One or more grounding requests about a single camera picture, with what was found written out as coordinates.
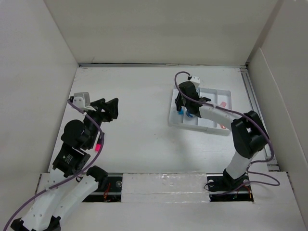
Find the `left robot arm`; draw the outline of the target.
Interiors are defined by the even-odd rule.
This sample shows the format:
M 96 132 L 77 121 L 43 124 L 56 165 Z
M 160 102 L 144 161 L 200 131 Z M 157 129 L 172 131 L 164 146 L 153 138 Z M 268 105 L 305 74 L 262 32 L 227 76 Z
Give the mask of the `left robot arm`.
M 59 231 L 67 218 L 94 191 L 107 186 L 108 173 L 95 166 L 86 151 L 94 148 L 96 140 L 104 142 L 103 122 L 118 117 L 118 98 L 110 101 L 90 101 L 87 92 L 75 93 L 68 104 L 80 112 L 83 120 L 71 120 L 64 127 L 63 142 L 56 156 L 44 190 L 35 194 L 33 205 L 21 218 L 12 216 L 5 228 L 14 231 Z

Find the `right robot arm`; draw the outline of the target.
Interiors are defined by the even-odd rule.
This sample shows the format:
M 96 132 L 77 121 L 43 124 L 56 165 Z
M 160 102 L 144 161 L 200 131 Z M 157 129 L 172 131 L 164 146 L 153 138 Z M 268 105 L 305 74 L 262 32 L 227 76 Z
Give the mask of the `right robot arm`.
M 255 155 L 269 144 L 269 136 L 255 111 L 239 113 L 211 103 L 207 97 L 197 93 L 197 83 L 188 80 L 176 85 L 178 95 L 176 110 L 185 108 L 190 114 L 223 125 L 231 131 L 235 154 L 222 176 L 209 179 L 207 187 L 211 192 L 232 192 L 248 185 L 245 175 Z

